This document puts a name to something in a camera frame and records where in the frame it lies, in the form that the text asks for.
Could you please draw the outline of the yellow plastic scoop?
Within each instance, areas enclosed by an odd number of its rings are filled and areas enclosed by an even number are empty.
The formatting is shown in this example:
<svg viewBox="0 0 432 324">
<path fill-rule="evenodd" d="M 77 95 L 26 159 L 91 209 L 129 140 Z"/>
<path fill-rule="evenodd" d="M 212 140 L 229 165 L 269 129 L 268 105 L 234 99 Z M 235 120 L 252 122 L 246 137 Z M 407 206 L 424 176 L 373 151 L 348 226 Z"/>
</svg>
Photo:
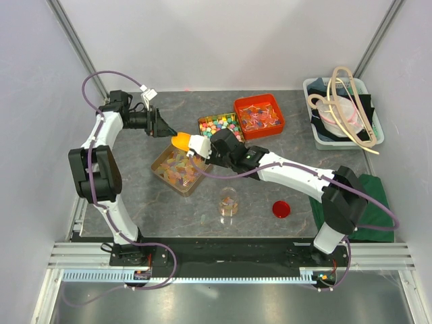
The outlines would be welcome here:
<svg viewBox="0 0 432 324">
<path fill-rule="evenodd" d="M 191 135 L 185 132 L 178 132 L 176 136 L 171 137 L 171 144 L 181 151 L 189 151 L 189 142 Z"/>
</svg>

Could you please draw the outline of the brown tin of popsicle candies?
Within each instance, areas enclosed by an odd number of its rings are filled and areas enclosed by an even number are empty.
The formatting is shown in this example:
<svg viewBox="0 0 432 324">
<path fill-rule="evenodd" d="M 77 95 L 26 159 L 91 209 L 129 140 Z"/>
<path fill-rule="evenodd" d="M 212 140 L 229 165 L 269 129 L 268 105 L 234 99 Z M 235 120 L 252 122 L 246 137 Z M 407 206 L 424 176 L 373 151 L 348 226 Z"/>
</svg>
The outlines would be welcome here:
<svg viewBox="0 0 432 324">
<path fill-rule="evenodd" d="M 198 169 L 211 171 L 212 166 L 206 165 L 204 160 L 193 157 L 195 166 L 182 151 L 170 144 L 153 162 L 153 174 L 172 190 L 183 197 L 190 196 L 204 180 Z"/>
</svg>

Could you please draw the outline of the clear glass jar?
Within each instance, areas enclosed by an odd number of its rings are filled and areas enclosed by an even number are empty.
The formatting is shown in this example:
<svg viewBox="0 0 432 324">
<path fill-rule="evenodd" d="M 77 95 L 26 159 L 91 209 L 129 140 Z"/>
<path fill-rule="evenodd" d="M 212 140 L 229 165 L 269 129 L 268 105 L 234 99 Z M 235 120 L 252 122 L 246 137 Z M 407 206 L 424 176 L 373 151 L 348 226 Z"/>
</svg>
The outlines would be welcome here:
<svg viewBox="0 0 432 324">
<path fill-rule="evenodd" d="M 231 225 L 233 217 L 238 213 L 238 193 L 232 187 L 225 187 L 219 195 L 218 211 L 220 222 Z"/>
</svg>

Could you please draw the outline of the red jar lid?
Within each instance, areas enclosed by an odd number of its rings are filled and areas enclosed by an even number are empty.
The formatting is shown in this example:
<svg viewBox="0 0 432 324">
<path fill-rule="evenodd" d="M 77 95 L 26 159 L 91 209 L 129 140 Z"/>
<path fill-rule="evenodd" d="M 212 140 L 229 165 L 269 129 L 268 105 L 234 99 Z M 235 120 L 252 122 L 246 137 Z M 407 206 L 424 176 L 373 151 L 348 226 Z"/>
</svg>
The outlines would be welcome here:
<svg viewBox="0 0 432 324">
<path fill-rule="evenodd" d="M 290 215 L 291 207 L 286 201 L 278 200 L 274 202 L 272 212 L 275 217 L 283 219 Z"/>
</svg>

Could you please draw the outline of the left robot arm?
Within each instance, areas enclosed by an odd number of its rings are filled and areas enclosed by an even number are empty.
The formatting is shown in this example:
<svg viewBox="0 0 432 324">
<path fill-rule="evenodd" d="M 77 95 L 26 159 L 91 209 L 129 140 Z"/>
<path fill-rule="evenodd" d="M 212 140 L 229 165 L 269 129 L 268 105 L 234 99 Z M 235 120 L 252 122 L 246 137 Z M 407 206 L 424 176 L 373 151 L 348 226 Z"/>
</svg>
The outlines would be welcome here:
<svg viewBox="0 0 432 324">
<path fill-rule="evenodd" d="M 143 97 L 139 110 L 133 96 L 113 90 L 106 104 L 97 108 L 96 123 L 86 142 L 69 151 L 68 160 L 78 196 L 87 200 L 107 222 L 113 243 L 104 243 L 102 251 L 112 263 L 142 265 L 149 259 L 142 234 L 132 221 L 121 197 L 122 177 L 112 153 L 117 135 L 123 129 L 144 130 L 153 138 L 172 137 L 177 132 L 161 117 L 159 109 Z"/>
</svg>

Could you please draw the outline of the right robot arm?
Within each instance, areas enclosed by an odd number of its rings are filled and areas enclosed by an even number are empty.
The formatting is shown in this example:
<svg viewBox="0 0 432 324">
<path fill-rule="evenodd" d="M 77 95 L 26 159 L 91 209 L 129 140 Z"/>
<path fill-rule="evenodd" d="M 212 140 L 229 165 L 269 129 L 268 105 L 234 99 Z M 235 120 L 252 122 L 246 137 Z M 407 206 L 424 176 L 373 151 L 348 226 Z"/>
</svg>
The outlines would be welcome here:
<svg viewBox="0 0 432 324">
<path fill-rule="evenodd" d="M 286 186 L 322 204 L 324 223 L 309 248 L 316 265 L 326 265 L 333 258 L 336 246 L 353 233 L 368 205 L 364 186 L 348 167 L 334 171 L 296 163 L 260 146 L 247 147 L 226 129 L 212 135 L 209 146 L 207 163 Z"/>
</svg>

